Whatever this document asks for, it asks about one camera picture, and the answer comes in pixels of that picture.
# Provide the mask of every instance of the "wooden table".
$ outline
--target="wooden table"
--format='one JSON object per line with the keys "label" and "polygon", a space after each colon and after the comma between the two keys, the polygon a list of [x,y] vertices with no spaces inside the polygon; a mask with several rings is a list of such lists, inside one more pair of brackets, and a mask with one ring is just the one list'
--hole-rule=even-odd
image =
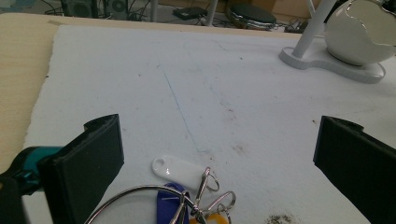
{"label": "wooden table", "polygon": [[0,15],[0,173],[23,150],[35,101],[49,71],[52,39],[59,25],[190,31],[298,38],[299,35],[163,23],[104,21],[33,14]]}

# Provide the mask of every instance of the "blue key tag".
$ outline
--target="blue key tag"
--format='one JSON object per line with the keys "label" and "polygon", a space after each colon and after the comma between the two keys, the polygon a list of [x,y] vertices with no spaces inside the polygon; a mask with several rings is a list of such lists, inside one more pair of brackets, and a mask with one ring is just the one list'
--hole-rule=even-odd
{"label": "blue key tag", "polygon": [[[165,186],[180,192],[184,191],[184,188],[177,183],[169,183],[165,184]],[[172,218],[174,218],[179,206],[180,199],[176,195],[165,191],[159,191],[157,194],[157,224],[169,224]],[[185,210],[183,224],[189,224],[188,210],[188,208]]]}

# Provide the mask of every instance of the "black stool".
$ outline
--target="black stool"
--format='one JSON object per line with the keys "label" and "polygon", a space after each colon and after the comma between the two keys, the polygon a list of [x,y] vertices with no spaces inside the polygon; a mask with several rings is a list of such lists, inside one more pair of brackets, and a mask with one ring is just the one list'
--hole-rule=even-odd
{"label": "black stool", "polygon": [[234,4],[228,9],[230,19],[239,28],[270,30],[276,24],[276,18],[270,12],[250,4]]}

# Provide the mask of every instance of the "lamp base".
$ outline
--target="lamp base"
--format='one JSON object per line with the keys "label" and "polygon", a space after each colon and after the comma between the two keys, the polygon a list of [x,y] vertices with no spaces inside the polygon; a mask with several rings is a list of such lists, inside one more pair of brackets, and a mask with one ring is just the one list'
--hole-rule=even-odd
{"label": "lamp base", "polygon": [[283,48],[279,58],[289,66],[298,69],[322,68],[342,77],[370,84],[378,83],[386,74],[385,68],[380,63],[351,65],[334,58],[326,49],[320,49],[303,58],[293,56],[293,51],[294,48],[291,47]]}

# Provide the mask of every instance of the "yellow key tag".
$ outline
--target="yellow key tag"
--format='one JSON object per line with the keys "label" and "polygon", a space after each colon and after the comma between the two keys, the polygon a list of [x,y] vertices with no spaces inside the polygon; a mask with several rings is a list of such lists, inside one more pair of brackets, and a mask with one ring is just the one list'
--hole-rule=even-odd
{"label": "yellow key tag", "polygon": [[[206,219],[208,224],[228,224],[227,219],[215,213]],[[199,224],[195,218],[190,219],[190,224]]]}

